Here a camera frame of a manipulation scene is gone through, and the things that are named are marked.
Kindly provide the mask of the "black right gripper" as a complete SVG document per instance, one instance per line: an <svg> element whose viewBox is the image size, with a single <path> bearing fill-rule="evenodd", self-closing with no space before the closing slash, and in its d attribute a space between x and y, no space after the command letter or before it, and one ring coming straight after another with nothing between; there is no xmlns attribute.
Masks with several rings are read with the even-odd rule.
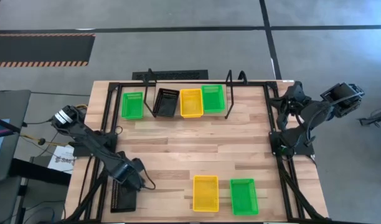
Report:
<svg viewBox="0 0 381 224"><path fill-rule="evenodd" d="M293 86L289 86L283 96L270 98L270 106L278 110L276 123L279 130L284 131L288 124L288 116L297 116L311 101L303 91L303 84L296 81Z"/></svg>

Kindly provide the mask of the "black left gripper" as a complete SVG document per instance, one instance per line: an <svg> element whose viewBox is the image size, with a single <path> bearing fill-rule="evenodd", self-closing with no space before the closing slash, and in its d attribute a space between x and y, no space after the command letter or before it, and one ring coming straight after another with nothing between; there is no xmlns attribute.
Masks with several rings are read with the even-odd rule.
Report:
<svg viewBox="0 0 381 224"><path fill-rule="evenodd" d="M129 160L124 157L113 169L111 176L123 187L140 191L145 185L145 180L141 177L143 170L144 165L139 158Z"/></svg>

